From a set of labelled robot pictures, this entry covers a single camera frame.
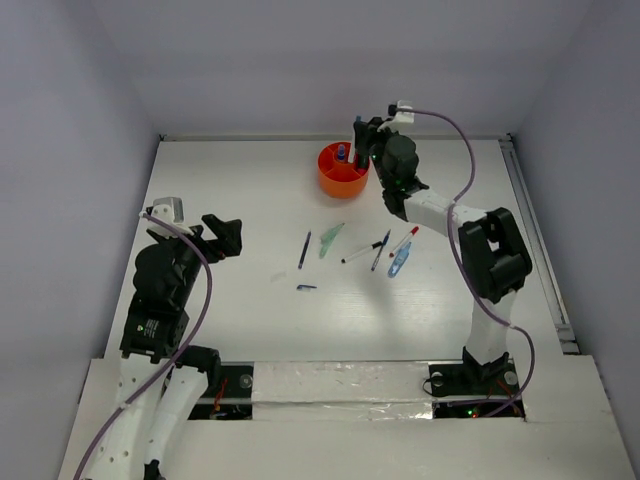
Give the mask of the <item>blue ballpoint pen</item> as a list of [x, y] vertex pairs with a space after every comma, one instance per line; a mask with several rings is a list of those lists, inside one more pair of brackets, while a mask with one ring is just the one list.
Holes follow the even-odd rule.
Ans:
[[373, 263], [371, 265], [371, 269], [370, 269], [371, 272], [374, 272], [376, 270], [376, 268], [377, 268], [377, 266], [379, 264], [380, 258], [382, 256], [382, 253], [383, 253], [383, 251], [384, 251], [384, 249], [385, 249], [385, 247], [386, 247], [386, 245], [387, 245], [387, 243], [389, 241], [390, 235], [391, 235], [391, 229], [389, 229], [386, 232], [385, 236], [383, 237], [383, 239], [382, 239], [382, 241], [380, 243], [380, 246], [378, 248], [378, 251], [376, 253], [374, 261], [373, 261]]

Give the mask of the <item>red-capped white marker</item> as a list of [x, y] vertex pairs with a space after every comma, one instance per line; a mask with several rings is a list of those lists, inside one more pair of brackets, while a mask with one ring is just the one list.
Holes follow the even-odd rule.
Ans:
[[389, 258], [393, 258], [397, 253], [415, 236], [419, 231], [419, 226], [414, 226], [389, 252]]

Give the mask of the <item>black-capped white marker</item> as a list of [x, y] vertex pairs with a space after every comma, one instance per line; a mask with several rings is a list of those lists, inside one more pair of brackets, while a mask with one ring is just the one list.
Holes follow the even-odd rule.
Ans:
[[371, 252], [373, 250], [376, 250], [376, 249], [380, 248], [382, 246], [382, 243], [383, 243], [382, 241], [377, 241], [377, 242], [375, 242], [375, 243], [373, 243], [371, 245], [368, 245], [368, 246], [366, 246], [366, 247], [364, 247], [364, 248], [362, 248], [362, 249], [360, 249], [360, 250], [358, 250], [358, 251], [356, 251], [356, 252], [354, 252], [354, 253], [352, 253], [352, 254], [344, 257], [344, 258], [342, 258], [340, 262], [341, 262], [341, 264], [346, 264], [348, 262], [351, 262], [351, 261], [355, 260], [356, 258], [359, 258], [359, 257], [361, 257], [363, 255], [368, 254], [369, 252]]

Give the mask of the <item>blue translucent utility knife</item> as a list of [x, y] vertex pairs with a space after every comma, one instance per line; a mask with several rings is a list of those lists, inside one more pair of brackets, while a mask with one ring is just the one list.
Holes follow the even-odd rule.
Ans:
[[393, 279], [399, 274], [399, 272], [403, 268], [406, 260], [409, 257], [411, 246], [412, 246], [412, 243], [411, 242], [407, 242], [394, 255], [393, 261], [392, 261], [392, 263], [391, 263], [391, 265], [389, 267], [389, 270], [387, 272], [387, 276], [389, 278]]

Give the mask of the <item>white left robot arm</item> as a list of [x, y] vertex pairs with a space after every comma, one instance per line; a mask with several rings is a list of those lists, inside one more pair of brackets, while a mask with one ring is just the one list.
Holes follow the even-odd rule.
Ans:
[[242, 250], [242, 222], [213, 214], [186, 227], [155, 213], [153, 244], [135, 258], [114, 410], [86, 448], [77, 479], [162, 479], [189, 415], [222, 381], [218, 350], [193, 339], [213, 296], [213, 264]]

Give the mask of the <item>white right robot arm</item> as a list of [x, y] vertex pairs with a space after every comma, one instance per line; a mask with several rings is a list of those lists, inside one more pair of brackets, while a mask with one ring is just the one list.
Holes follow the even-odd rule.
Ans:
[[436, 193], [418, 178], [416, 144], [398, 132], [400, 122], [413, 121], [405, 110], [387, 119], [356, 119], [355, 153], [375, 168], [384, 204], [392, 215], [448, 239], [454, 261], [474, 298], [460, 379], [468, 390], [482, 392], [496, 381], [494, 365], [508, 358], [508, 317], [516, 293], [532, 272], [532, 260], [511, 211], [503, 207], [487, 211], [461, 203], [475, 180], [475, 153], [454, 121], [442, 114], [433, 116], [453, 126], [470, 156], [469, 180], [453, 198]]

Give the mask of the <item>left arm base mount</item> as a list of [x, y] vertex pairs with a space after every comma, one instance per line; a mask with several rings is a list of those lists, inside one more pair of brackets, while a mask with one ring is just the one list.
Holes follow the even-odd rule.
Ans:
[[251, 420], [253, 363], [223, 363], [220, 380], [193, 407], [189, 420]]

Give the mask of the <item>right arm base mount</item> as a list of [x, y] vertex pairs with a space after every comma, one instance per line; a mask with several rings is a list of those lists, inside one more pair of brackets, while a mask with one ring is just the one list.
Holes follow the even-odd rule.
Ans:
[[423, 392], [434, 401], [436, 419], [526, 418], [519, 378], [508, 353], [481, 364], [462, 350], [459, 361], [430, 364], [421, 381]]

